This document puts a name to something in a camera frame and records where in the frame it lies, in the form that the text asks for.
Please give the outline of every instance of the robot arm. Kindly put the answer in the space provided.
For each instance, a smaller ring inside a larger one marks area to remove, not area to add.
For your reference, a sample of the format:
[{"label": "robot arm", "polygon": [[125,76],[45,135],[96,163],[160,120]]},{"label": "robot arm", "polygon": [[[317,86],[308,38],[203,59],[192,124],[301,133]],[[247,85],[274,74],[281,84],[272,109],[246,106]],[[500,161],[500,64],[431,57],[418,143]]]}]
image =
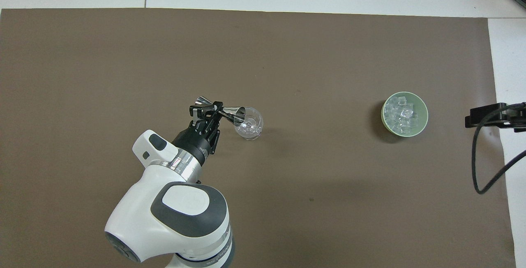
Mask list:
[{"label": "robot arm", "polygon": [[190,106],[192,122],[173,142],[144,132],[133,152],[142,178],[120,200],[105,233],[115,249],[134,262],[173,254],[170,268],[227,267],[234,243],[225,197],[201,185],[205,159],[214,154],[220,118],[239,126],[244,108],[225,108],[204,97]]}]

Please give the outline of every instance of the green bowl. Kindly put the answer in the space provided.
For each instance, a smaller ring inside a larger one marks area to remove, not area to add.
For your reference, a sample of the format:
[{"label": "green bowl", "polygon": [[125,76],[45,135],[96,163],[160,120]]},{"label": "green bowl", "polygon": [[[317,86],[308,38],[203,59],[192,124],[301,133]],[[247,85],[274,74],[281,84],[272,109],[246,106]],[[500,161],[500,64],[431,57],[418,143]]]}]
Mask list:
[{"label": "green bowl", "polygon": [[[394,96],[396,97],[405,96],[408,103],[413,103],[413,110],[418,115],[418,125],[411,128],[407,133],[394,132],[385,122],[385,115],[383,114],[383,109],[385,109],[385,104],[387,103],[387,101],[389,101],[389,99]],[[424,101],[416,94],[407,92],[407,91],[397,92],[389,96],[387,100],[385,100],[385,102],[383,103],[380,114],[382,117],[383,126],[385,126],[387,130],[389,130],[391,133],[401,136],[401,137],[412,137],[412,136],[415,136],[421,133],[426,128],[428,118],[429,118],[426,103],[424,103]]]}]

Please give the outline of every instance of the brown surface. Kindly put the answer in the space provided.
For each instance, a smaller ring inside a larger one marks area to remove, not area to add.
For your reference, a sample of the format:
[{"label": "brown surface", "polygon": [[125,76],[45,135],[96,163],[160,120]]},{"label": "brown surface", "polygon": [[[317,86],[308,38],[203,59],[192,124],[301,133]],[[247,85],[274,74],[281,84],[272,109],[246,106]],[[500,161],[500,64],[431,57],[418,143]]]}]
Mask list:
[{"label": "brown surface", "polygon": [[[2,266],[138,266],[107,243],[142,173],[135,139],[173,138],[204,95],[261,111],[222,125],[203,183],[227,198],[232,267],[513,267],[505,184],[475,193],[472,107],[494,103],[486,19],[174,9],[2,10]],[[426,130],[381,102],[408,90]],[[503,164],[480,140],[483,182]]]}]

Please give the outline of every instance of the logo on robot arm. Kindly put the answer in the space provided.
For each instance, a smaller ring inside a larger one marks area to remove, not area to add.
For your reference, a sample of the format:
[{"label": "logo on robot arm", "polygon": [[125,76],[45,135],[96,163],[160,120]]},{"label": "logo on robot arm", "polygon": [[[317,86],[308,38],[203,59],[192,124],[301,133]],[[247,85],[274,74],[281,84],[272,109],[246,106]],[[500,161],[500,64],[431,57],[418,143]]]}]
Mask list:
[{"label": "logo on robot arm", "polygon": [[208,157],[208,150],[207,149],[199,148],[199,151],[201,151],[201,153],[205,156],[205,159]]}]

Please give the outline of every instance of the black cable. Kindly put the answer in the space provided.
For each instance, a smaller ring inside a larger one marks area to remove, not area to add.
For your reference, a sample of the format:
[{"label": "black cable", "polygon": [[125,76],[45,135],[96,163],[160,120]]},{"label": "black cable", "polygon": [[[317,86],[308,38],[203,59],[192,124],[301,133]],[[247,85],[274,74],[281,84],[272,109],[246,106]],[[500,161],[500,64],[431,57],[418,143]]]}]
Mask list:
[{"label": "black cable", "polygon": [[526,107],[525,103],[520,104],[513,104],[513,105],[507,105],[505,107],[502,107],[500,109],[496,109],[493,112],[488,113],[488,115],[485,115],[484,118],[479,122],[477,125],[477,128],[475,129],[475,134],[473,135],[473,145],[471,147],[471,175],[473,177],[473,185],[475,186],[475,191],[479,193],[480,195],[486,193],[491,186],[494,185],[494,183],[515,163],[517,163],[520,159],[522,159],[524,156],[526,156],[526,150],[522,151],[519,155],[515,156],[515,158],[511,159],[504,167],[502,167],[496,175],[491,178],[491,180],[488,182],[482,190],[479,189],[479,185],[477,184],[477,172],[475,171],[475,153],[477,152],[477,138],[479,137],[479,132],[481,128],[490,120],[492,117],[494,117],[496,114],[505,111],[507,109],[524,109]]}]

